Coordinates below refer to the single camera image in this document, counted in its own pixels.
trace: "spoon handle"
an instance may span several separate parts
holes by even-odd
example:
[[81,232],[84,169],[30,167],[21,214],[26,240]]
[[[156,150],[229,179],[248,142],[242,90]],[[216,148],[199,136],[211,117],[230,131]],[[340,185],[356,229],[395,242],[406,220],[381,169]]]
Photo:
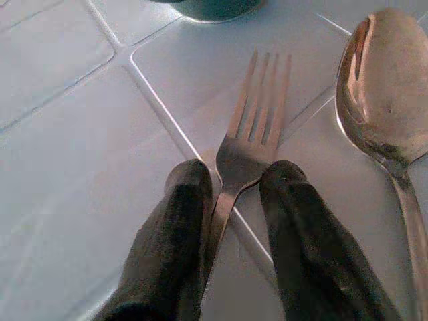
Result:
[[415,189],[407,171],[397,177],[391,175],[400,200],[406,223],[413,269],[413,283],[417,296],[418,320],[428,321],[428,237],[417,202]]

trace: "tiled floor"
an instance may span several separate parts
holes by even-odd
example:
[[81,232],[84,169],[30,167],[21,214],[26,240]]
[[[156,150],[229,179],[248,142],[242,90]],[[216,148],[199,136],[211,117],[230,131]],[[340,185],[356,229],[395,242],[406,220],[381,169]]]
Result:
[[[90,318],[168,172],[212,161],[256,47],[293,55],[280,158],[306,171],[411,320],[397,198],[339,131],[332,100],[349,33],[385,5],[428,31],[422,0],[268,0],[212,25],[146,0],[0,1],[0,315]],[[427,164],[411,168],[425,215]],[[257,188],[237,208],[204,320],[283,320]]]

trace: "stainless steel fork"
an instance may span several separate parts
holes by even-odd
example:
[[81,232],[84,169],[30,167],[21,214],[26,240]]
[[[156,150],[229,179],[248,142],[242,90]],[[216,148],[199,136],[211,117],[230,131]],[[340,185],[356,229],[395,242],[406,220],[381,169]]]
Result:
[[[273,63],[270,63],[272,60],[270,54],[265,54],[258,77],[255,76],[257,56],[255,50],[235,112],[217,152],[216,171],[221,179],[222,188],[209,225],[209,237],[205,248],[205,282],[209,279],[237,197],[243,190],[260,180],[263,171],[277,155],[278,140],[284,122],[291,56],[287,57],[284,72],[279,75],[279,85],[276,79],[278,54],[275,55]],[[248,108],[248,117],[243,121],[244,111]],[[269,122],[271,109],[274,109],[274,112],[272,121]]]

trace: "green bowl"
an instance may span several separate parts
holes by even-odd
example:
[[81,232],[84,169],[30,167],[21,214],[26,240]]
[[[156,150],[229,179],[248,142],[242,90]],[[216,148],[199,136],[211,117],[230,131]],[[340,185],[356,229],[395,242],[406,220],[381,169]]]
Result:
[[184,0],[171,3],[183,15],[203,22],[221,22],[250,12],[261,0]]

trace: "spoon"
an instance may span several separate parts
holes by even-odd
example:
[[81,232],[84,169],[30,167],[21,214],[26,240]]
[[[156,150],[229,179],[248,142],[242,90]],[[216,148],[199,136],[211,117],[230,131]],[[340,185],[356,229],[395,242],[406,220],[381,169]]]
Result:
[[397,9],[369,15],[339,67],[336,109],[347,137],[390,174],[410,249],[418,320],[428,320],[428,238],[408,166],[428,152],[428,38]]

